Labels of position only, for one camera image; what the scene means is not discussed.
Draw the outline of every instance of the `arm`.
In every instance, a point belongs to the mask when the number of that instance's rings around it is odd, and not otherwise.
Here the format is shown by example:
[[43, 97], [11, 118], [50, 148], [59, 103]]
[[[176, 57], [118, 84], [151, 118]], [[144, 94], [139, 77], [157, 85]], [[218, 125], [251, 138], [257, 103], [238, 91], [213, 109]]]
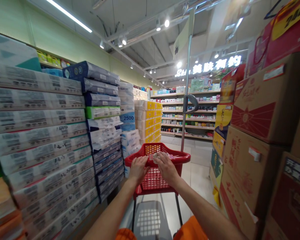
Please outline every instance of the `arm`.
[[203, 231], [210, 240], [247, 238], [214, 206], [194, 191], [177, 173], [177, 170], [166, 154], [157, 153], [159, 171], [163, 179], [173, 187], [189, 206]]
[[148, 156], [145, 156], [135, 158], [132, 161], [129, 178], [124, 183], [118, 195], [84, 236], [84, 240], [104, 240], [116, 238], [124, 212], [127, 209], [134, 190], [143, 181], [145, 174], [150, 168], [144, 168], [147, 160]]

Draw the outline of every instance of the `person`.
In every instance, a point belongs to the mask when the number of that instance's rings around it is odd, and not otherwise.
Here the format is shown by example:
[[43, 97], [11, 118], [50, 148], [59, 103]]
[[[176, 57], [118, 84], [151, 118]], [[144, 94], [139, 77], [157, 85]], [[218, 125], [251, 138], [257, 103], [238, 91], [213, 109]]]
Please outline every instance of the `person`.
[[[177, 173], [165, 153], [157, 153], [155, 158], [162, 178], [173, 187], [189, 206], [193, 215], [174, 236], [174, 240], [246, 240], [247, 238], [214, 206], [194, 191]], [[148, 156], [132, 161], [130, 174], [118, 195], [90, 228], [84, 240], [136, 240], [130, 229], [119, 229], [123, 215], [150, 167], [146, 167]]]

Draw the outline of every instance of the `ceiling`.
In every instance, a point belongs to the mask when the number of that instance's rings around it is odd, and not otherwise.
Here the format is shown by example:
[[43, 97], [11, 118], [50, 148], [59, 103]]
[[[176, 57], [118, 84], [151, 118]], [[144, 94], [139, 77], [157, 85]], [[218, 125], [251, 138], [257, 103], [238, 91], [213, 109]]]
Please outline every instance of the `ceiling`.
[[[264, 20], [264, 16], [277, 2], [277, 0], [54, 0], [92, 29], [94, 34], [91, 34], [48, 1], [28, 1], [97, 45], [100, 44], [100, 37], [109, 41], [112, 46], [106, 44], [105, 51], [128, 66], [133, 61], [138, 65], [138, 68], [134, 68], [135, 71], [140, 74], [146, 71], [147, 78], [153, 78], [160, 84], [165, 81], [164, 86], [184, 84], [181, 81], [182, 77], [175, 77], [175, 74], [176, 63], [179, 61], [182, 62], [181, 68], [186, 69], [187, 46], [179, 51], [177, 59], [173, 59], [172, 52], [173, 44], [186, 24], [189, 9], [192, 7], [196, 9], [190, 50], [191, 69], [196, 60], [199, 61], [198, 64], [203, 65], [206, 62], [241, 55], [241, 61], [246, 61], [251, 39], [269, 22]], [[282, 0], [274, 13], [288, 1]], [[226, 26], [236, 25], [242, 17], [239, 13], [245, 9], [248, 10], [247, 14], [243, 16], [233, 37], [227, 41], [234, 28], [225, 30]], [[167, 18], [170, 19], [168, 28], [164, 27]], [[156, 31], [157, 20], [160, 21], [161, 31]], [[127, 38], [127, 45], [118, 48], [118, 38], [123, 36]], [[216, 51], [220, 52], [217, 59], [214, 58]], [[156, 73], [150, 74], [150, 69], [154, 68]]]

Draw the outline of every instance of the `tiled floor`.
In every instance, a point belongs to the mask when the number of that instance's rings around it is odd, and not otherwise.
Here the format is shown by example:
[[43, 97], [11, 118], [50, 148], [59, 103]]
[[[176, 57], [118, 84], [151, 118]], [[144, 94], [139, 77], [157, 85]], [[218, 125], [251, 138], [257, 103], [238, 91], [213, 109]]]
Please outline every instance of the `tiled floor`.
[[[162, 136], [161, 141], [172, 150], [181, 149], [181, 138]], [[191, 162], [184, 164], [181, 177], [203, 198], [216, 206], [209, 178], [212, 144], [195, 140], [185, 140], [184, 151], [191, 154]], [[192, 212], [179, 196], [182, 221], [185, 223]], [[130, 228], [133, 201], [129, 205], [120, 228]], [[174, 193], [151, 194], [137, 198], [134, 233], [138, 240], [164, 239], [172, 236], [180, 228], [177, 204]]]

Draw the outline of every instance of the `metal pole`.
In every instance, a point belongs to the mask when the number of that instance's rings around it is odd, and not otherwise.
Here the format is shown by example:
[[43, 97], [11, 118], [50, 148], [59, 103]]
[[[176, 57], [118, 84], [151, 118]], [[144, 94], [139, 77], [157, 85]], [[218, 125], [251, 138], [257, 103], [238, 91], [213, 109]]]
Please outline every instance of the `metal pole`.
[[[188, 62], [187, 62], [187, 82], [186, 82], [186, 89], [185, 89], [185, 99], [183, 102], [186, 101], [187, 104], [184, 104], [186, 108], [188, 108], [188, 84], [189, 84], [189, 69], [190, 69], [190, 48], [191, 48], [191, 40], [192, 40], [192, 34], [189, 36], [189, 47], [188, 47]], [[187, 110], [183, 107], [183, 121], [182, 121], [182, 139], [181, 139], [181, 152], [183, 152], [183, 145], [184, 145], [184, 131], [185, 131], [185, 125], [186, 125], [186, 112]]]

